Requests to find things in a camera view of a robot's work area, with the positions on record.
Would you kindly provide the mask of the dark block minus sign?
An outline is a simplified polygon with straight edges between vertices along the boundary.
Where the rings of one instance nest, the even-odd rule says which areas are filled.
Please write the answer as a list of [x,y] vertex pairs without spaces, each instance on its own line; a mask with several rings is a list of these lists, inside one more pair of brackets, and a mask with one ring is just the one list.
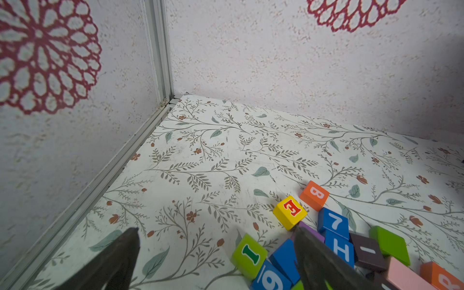
[[351,233],[350,242],[354,246],[356,266],[379,273],[387,270],[387,262],[376,240]]

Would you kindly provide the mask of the blue block letter H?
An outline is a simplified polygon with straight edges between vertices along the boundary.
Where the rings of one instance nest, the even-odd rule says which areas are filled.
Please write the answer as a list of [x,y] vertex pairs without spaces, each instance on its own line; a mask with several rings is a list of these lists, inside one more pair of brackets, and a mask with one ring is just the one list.
[[325,238],[325,245],[329,247],[338,257],[344,260],[351,268],[355,266],[354,246],[347,239],[340,235],[325,231],[322,236]]

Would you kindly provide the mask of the plain blue block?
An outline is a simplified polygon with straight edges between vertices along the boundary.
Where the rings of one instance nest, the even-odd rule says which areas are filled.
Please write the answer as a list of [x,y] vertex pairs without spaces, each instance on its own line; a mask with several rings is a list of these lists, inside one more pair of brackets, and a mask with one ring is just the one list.
[[291,239],[285,240],[281,246],[269,257],[271,263],[292,283],[300,281],[300,274],[297,270],[297,258],[294,249],[294,242]]

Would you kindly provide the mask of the purple block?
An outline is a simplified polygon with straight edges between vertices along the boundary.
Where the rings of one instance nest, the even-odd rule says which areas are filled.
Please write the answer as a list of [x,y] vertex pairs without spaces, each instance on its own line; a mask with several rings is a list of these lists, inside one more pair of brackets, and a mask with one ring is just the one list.
[[296,229],[299,229],[299,228],[307,230],[308,232],[310,232],[313,236],[315,236],[319,241],[321,241],[324,244],[325,237],[322,236],[316,230],[314,230],[312,227],[310,227],[308,224],[304,223],[303,221],[300,221],[292,230],[292,236],[291,236],[292,241],[294,241],[296,237]]

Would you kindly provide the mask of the blue block number 6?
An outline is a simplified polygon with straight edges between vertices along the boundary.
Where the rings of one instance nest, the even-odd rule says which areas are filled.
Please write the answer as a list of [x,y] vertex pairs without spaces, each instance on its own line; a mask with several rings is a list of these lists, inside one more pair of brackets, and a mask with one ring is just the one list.
[[264,261],[257,277],[251,283],[251,290],[290,290],[292,283],[271,262]]

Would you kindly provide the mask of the orange block letter B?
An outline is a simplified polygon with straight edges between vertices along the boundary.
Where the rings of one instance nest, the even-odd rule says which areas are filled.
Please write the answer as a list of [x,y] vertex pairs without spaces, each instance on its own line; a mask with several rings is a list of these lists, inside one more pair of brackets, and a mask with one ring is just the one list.
[[325,206],[329,196],[330,193],[327,190],[314,181],[310,181],[300,194],[300,199],[315,211],[320,211]]

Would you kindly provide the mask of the plain green block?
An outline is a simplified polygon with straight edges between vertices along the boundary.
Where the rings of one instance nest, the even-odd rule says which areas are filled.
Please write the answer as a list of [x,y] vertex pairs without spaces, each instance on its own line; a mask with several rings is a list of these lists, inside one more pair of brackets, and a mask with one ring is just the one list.
[[380,226],[372,227],[369,237],[377,241],[384,257],[394,257],[407,267],[411,265],[404,238]]

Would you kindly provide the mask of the blue block number 7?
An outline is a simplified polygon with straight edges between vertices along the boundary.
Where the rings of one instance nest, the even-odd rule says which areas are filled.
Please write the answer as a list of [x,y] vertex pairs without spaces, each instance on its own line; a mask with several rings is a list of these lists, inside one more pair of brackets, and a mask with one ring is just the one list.
[[346,240],[350,239],[348,218],[327,208],[319,211],[317,231],[320,234],[332,232]]

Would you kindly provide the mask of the pink long block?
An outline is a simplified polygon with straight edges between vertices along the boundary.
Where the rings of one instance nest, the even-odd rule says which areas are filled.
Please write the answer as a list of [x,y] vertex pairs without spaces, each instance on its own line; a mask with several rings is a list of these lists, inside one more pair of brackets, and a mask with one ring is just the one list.
[[386,258],[388,269],[383,273],[383,277],[399,290],[436,290],[409,267],[395,259]]

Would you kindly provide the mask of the orange block letter R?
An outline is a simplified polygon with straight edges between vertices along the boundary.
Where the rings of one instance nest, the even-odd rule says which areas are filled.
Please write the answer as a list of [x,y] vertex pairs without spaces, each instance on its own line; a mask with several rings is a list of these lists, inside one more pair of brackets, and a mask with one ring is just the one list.
[[427,262],[420,267],[420,276],[437,290],[464,290],[464,283],[437,263]]

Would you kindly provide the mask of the yellow block letter E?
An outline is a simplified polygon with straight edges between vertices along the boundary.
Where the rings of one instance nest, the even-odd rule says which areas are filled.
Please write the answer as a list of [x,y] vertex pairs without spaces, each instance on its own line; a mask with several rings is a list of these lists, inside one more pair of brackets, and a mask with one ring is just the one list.
[[289,196],[275,206],[273,214],[287,231],[291,231],[308,212],[294,197]]

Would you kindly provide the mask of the green block number 1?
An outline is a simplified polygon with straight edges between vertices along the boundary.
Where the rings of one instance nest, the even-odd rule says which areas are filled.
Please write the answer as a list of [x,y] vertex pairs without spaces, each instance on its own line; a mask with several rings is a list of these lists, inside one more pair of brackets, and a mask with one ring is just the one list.
[[232,254],[231,263],[245,278],[254,280],[267,257],[268,251],[249,234],[245,234]]

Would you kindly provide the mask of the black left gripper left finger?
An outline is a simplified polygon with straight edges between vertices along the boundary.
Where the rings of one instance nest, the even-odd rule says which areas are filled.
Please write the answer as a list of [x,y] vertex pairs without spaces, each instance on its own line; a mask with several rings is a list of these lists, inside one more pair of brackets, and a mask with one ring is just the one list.
[[59,290],[127,290],[140,251],[138,228],[129,228]]

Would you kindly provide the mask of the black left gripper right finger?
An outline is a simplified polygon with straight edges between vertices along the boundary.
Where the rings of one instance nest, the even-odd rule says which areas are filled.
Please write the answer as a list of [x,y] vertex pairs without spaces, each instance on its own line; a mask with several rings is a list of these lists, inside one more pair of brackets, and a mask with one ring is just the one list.
[[294,230],[296,268],[306,290],[375,290],[329,247],[305,228]]

